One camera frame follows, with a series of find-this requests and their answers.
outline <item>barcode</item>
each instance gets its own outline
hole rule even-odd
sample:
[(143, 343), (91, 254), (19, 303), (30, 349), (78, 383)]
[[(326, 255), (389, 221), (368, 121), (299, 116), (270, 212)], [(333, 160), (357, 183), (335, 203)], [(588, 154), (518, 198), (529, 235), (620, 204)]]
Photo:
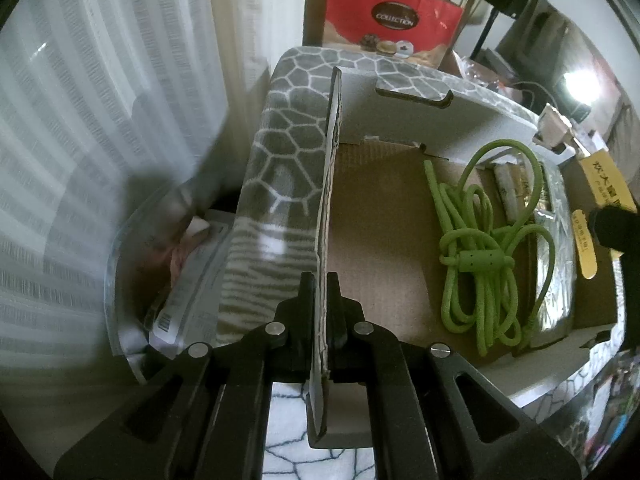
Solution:
[(161, 314), (158, 318), (158, 328), (160, 330), (164, 330), (165, 332), (169, 332), (169, 326), (171, 325), (171, 316), (168, 314)]

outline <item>printed label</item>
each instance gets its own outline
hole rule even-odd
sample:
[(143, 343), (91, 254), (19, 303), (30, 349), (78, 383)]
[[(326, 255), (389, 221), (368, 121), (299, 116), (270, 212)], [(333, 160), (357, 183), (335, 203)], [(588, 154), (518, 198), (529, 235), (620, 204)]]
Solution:
[(636, 204), (625, 179), (606, 150), (582, 159), (580, 165), (599, 207), (617, 205), (636, 212)]
[(571, 222), (574, 227), (575, 245), (578, 248), (580, 271), (585, 279), (590, 280), (598, 272), (598, 263), (593, 248), (593, 239), (587, 227), (587, 218), (581, 209), (576, 209), (571, 214)]
[(380, 25), (392, 30), (407, 30), (418, 24), (418, 13), (399, 2), (380, 2), (371, 9), (371, 16)]
[(219, 255), (220, 243), (225, 239), (229, 227), (222, 222), (209, 221), (212, 233), (210, 238), (189, 255), (180, 278), (169, 294), (153, 326), (154, 335), (165, 343), (176, 342), (183, 320), (191, 310), (199, 288), (211, 272), (210, 266), (215, 260), (224, 262), (225, 255)]

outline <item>white wall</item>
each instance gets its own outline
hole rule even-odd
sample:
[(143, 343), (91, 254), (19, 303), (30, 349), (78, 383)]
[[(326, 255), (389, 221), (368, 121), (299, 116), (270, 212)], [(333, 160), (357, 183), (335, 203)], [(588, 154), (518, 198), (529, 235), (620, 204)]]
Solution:
[[(606, 0), (548, 0), (556, 9), (580, 27), (583, 33), (609, 63), (613, 73), (625, 89), (633, 106), (640, 110), (640, 54), (629, 38), (616, 13)], [(455, 49), (468, 56), (482, 30), (481, 25), (465, 27), (456, 42)], [(494, 23), (485, 47), (494, 48), (513, 20), (500, 15)]]

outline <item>aluminum foil package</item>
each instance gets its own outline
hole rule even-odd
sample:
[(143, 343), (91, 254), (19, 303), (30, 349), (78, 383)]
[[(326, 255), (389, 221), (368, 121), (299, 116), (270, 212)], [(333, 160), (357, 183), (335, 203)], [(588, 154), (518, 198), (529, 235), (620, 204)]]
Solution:
[[(546, 228), (556, 246), (556, 265), (551, 284), (538, 311), (538, 329), (531, 337), (530, 346), (538, 348), (558, 341), (571, 330), (572, 304), (575, 286), (575, 249), (571, 227), (571, 211), (564, 190), (560, 169), (539, 156), (545, 183), (532, 220)], [(515, 222), (530, 200), (533, 175), (522, 156), (514, 162), (496, 164), (494, 174), (500, 198), (509, 223)], [(536, 237), (536, 296), (542, 290), (549, 266), (546, 241)]]
[[(576, 277), (574, 232), (562, 174), (555, 164), (544, 160), (540, 160), (540, 163), (545, 172), (551, 214), (542, 208), (536, 209), (534, 221), (545, 227), (553, 237), (556, 266), (549, 290), (538, 312), (538, 331), (531, 338), (532, 348), (558, 341), (570, 332)], [(536, 294), (542, 289), (549, 265), (548, 245), (541, 237), (537, 237), (537, 252)]]

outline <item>metal screw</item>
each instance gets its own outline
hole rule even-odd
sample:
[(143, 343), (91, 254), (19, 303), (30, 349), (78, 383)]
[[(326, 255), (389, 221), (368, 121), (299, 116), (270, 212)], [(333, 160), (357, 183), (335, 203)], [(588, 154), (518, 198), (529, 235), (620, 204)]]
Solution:
[(373, 325), (369, 321), (359, 321), (353, 325), (353, 331), (360, 335), (369, 335), (373, 332)]
[(269, 335), (280, 335), (284, 332), (285, 328), (286, 327), (279, 321), (271, 321), (266, 327), (264, 327), (264, 331)]
[(194, 359), (204, 357), (209, 352), (209, 347), (206, 343), (194, 343), (189, 347), (189, 355)]
[(434, 357), (439, 357), (440, 359), (444, 359), (445, 357), (449, 357), (451, 354), (451, 348), (449, 348), (444, 343), (435, 343), (431, 345), (429, 349), (431, 351), (431, 355)]

